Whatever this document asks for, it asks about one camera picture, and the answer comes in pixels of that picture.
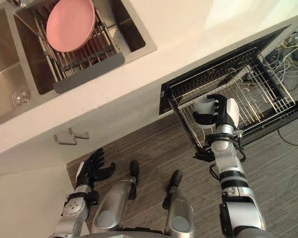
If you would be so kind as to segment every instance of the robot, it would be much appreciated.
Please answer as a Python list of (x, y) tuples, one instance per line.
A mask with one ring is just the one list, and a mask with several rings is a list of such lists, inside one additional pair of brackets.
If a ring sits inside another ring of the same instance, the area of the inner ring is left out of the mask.
[[(200, 100), (194, 106), (193, 117), (203, 128), (215, 124), (216, 131), (206, 137), (211, 145), (209, 161), (210, 173), (219, 180), (222, 188), (220, 204), (220, 221), (225, 237), (237, 238), (271, 238), (266, 231), (264, 217), (256, 203), (254, 192), (249, 188), (237, 150), (242, 152), (234, 136), (241, 138), (242, 131), (236, 130), (239, 120), (239, 109), (234, 99), (227, 99), (220, 94), (207, 96), (207, 102)], [(102, 149), (94, 152), (86, 162), (82, 162), (77, 175), (74, 193), (68, 196), (64, 204), (60, 221), (49, 238), (79, 237), (82, 225), (88, 218), (90, 207), (98, 203), (98, 193), (94, 183), (111, 177), (115, 164), (103, 167)], [(171, 179), (162, 207), (168, 210), (165, 231), (154, 231), (148, 228), (124, 228), (123, 217), (128, 200), (137, 196), (139, 183), (139, 164), (130, 163), (130, 176), (119, 181), (105, 195), (92, 222), (90, 235), (81, 238), (193, 238), (193, 208), (180, 193), (179, 184), (182, 172), (176, 170)]]

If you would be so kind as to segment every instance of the metal handle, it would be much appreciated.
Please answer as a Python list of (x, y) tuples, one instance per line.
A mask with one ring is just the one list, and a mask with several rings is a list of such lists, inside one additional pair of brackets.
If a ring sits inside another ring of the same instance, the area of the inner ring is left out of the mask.
[(61, 142), (61, 141), (59, 141), (58, 136), (57, 135), (54, 135), (55, 142), (58, 143), (59, 145), (77, 145), (76, 138), (78, 138), (78, 139), (84, 139), (84, 140), (88, 140), (89, 139), (88, 132), (85, 133), (85, 136), (74, 134), (72, 128), (69, 128), (69, 132), (70, 132), (70, 134), (71, 134), (71, 136), (73, 138), (73, 142)]

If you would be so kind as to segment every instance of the dish rack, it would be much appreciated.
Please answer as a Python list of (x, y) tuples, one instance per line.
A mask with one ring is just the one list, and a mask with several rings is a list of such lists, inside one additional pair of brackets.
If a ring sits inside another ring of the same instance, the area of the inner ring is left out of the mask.
[[(63, 93), (82, 84), (84, 79), (79, 76), (82, 70), (92, 72), (93, 67), (102, 67), (104, 69), (101, 70), (101, 73), (104, 73), (106, 72), (105, 69), (113, 69), (122, 65), (125, 59), (115, 45), (97, 8), (95, 8), (96, 23), (93, 33), (83, 47), (69, 53), (58, 52), (53, 49), (47, 40), (46, 26), (49, 15), (58, 2), (59, 0), (46, 1), (42, 6), (31, 11), (37, 31), (33, 30), (18, 14), (15, 16), (37, 35), (55, 80), (54, 89), (57, 93)], [(108, 58), (111, 58), (110, 65), (106, 64)]]
[(160, 113), (173, 109), (196, 149), (195, 158), (211, 152), (205, 138), (215, 127), (202, 129), (193, 118), (194, 102), (207, 95), (222, 94), (236, 100), (242, 145), (298, 118), (298, 101), (260, 54), (271, 39), (238, 48), (162, 85)]

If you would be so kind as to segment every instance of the dishwasher door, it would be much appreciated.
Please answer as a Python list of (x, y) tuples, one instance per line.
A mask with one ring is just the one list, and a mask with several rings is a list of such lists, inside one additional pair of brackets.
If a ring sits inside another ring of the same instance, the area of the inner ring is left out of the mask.
[(244, 133), (242, 145), (298, 118), (298, 101), (293, 100), (260, 55), (278, 34), (275, 32), (243, 46), (162, 86), (160, 113), (173, 109), (196, 149), (195, 158), (203, 159), (211, 153), (205, 138), (215, 127), (202, 129), (193, 118), (194, 102), (209, 94), (222, 94), (236, 100), (239, 106), (237, 129)]

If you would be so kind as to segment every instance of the pink plate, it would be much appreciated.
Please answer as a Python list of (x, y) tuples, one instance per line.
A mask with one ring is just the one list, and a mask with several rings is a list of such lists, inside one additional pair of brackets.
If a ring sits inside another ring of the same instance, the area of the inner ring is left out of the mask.
[(95, 20), (91, 0), (61, 0), (48, 19), (48, 41), (59, 52), (78, 50), (90, 38)]

